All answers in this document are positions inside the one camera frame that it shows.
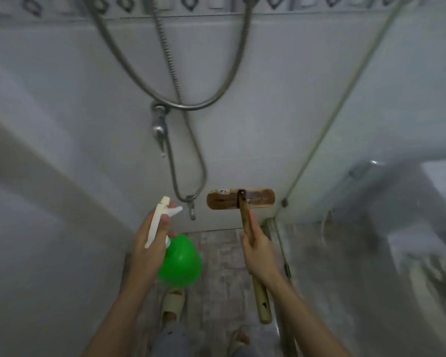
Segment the person's grey trouser leg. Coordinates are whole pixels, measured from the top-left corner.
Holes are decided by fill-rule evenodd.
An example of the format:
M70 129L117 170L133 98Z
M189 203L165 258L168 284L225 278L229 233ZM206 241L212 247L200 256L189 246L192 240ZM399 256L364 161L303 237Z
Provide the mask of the person's grey trouser leg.
M195 357L190 330L181 321L170 321L158 334L150 357Z

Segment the white toilet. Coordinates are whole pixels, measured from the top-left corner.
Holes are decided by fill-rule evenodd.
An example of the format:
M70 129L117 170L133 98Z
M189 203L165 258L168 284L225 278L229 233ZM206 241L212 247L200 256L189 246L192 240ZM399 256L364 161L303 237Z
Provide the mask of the white toilet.
M446 348L446 160L403 168L389 184L380 222L397 269Z

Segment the glass shower door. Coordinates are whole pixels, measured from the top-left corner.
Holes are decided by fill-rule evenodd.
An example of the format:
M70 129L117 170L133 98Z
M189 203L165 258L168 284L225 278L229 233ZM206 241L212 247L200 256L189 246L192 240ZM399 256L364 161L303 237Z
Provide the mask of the glass shower door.
M446 357L380 222L406 167L446 160L446 0L381 0L375 42L283 200L289 282L358 357Z

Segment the green spray bottle white nozzle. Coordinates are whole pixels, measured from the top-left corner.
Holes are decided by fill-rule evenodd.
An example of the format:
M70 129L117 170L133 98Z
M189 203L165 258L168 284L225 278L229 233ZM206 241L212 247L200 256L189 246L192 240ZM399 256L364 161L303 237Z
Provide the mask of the green spray bottle white nozzle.
M170 198L162 197L157 204L150 223L145 248L153 243L162 215L173 217L182 211L181 206L169 207ZM202 258L190 238L178 234L175 238L166 237L166 254L160 267L158 278L172 288L187 288L196 282L202 273Z

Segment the person's left hand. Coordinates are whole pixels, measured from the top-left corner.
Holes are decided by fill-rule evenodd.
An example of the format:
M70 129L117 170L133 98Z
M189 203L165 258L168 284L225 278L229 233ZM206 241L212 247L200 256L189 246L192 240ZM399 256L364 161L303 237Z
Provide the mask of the person's left hand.
M146 247L154 214L155 209L152 209L136 233L128 275L133 287L149 288L166 254L166 240L159 239L159 224L153 242Z

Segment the person's right forearm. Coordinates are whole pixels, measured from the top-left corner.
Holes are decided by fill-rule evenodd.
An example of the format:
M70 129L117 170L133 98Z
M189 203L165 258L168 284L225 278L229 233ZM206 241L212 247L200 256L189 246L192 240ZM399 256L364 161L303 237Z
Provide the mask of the person's right forearm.
M352 357L278 271L260 279L281 307L304 357Z

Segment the person's left forearm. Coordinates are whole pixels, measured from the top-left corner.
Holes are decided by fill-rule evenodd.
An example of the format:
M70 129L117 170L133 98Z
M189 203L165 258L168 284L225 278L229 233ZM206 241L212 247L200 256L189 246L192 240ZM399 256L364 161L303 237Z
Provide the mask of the person's left forearm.
M127 280L80 357L128 357L135 322L153 282Z

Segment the person's right hand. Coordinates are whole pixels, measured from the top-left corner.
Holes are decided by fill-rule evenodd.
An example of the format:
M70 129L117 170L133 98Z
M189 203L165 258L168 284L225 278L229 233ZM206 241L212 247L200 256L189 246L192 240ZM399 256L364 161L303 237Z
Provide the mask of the person's right hand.
M257 277L267 289L273 291L274 287L283 280L274 245L263 233L252 210L249 210L248 216L253 240L251 241L249 236L242 232L248 236L251 243L251 256L244 257L245 265L253 276Z

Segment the chrome shower faucet valve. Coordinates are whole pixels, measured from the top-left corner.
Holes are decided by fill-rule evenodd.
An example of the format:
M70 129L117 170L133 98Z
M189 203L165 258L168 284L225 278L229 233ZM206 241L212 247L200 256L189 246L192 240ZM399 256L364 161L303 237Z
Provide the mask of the chrome shower faucet valve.
M150 106L150 111L152 115L151 127L154 139L158 144L161 156L166 157L169 149L167 116L170 113L170 109L160 102L153 101Z

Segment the wooden long-handled scrub brush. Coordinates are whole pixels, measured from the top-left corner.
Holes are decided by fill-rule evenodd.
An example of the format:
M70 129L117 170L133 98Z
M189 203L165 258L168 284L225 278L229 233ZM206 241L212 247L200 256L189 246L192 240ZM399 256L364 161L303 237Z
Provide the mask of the wooden long-handled scrub brush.
M275 194L272 189L219 189L208 193L207 206L212 210L233 210L240 212L244 233L251 245L255 242L249 211L252 208L267 208L274 204ZM271 306L266 287L255 276L252 276L257 314L261 324L268 325L273 321Z

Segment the beige slide sandal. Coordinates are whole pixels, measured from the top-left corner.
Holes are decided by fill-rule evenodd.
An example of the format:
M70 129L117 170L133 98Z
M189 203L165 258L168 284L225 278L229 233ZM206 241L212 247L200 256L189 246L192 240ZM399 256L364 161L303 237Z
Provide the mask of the beige slide sandal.
M181 320L186 301L186 291L183 288L170 288L162 301L160 326Z
M243 328L236 330L228 345L227 357L254 357L250 337Z

